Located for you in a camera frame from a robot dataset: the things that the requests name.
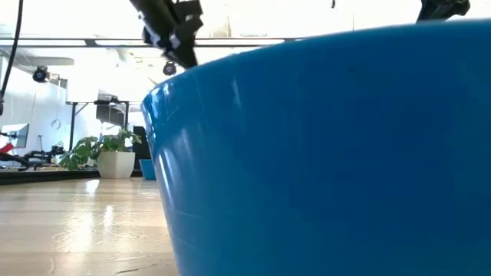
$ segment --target red object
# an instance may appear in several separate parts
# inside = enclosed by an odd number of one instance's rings
[[[9,151],[11,151],[13,149],[14,149],[14,145],[12,145],[12,143],[8,143],[0,149],[0,153],[8,153]]]

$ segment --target security camera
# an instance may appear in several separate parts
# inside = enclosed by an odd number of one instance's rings
[[[176,72],[176,65],[171,61],[167,61],[166,65],[163,67],[163,74],[165,74],[166,76],[172,76]]]
[[[48,67],[47,66],[38,66],[36,71],[34,71],[32,75],[32,79],[40,84],[44,84],[49,82],[50,79],[50,74],[48,72]]]
[[[48,72],[48,66],[38,66],[32,75],[32,79],[37,83],[45,84],[49,80],[60,80],[60,75]]]

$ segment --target green leaves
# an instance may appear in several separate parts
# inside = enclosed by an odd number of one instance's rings
[[[89,159],[97,160],[101,152],[126,151],[125,142],[141,143],[141,137],[127,129],[121,129],[117,135],[104,135],[100,142],[97,137],[89,136],[80,139],[70,152],[61,156],[60,166],[76,170],[85,165]]]

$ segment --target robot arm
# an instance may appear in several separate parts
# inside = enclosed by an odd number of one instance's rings
[[[194,53],[197,31],[203,26],[199,0],[130,0],[145,22],[143,42],[163,50],[163,55],[185,69],[198,64]]]
[[[464,16],[469,9],[469,0],[421,0],[421,11],[417,21],[447,20],[454,15]]]

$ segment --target blue bowl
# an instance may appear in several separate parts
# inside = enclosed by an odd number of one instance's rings
[[[151,159],[140,159],[140,168],[143,177],[147,180],[155,180],[155,169]]]
[[[489,34],[337,34],[156,87],[142,108],[181,276],[488,274]]]

